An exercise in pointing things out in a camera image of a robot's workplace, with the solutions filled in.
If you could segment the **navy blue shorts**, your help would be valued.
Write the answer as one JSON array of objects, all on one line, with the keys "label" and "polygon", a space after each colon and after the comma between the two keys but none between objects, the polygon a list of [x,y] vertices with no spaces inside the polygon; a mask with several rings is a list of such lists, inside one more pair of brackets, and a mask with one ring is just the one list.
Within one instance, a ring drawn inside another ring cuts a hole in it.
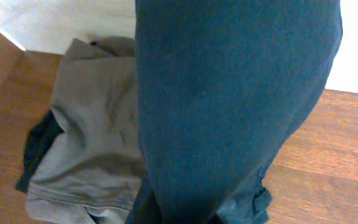
[{"label": "navy blue shorts", "polygon": [[339,1],[138,0],[139,146],[128,223],[265,223],[262,181],[319,100]]}]

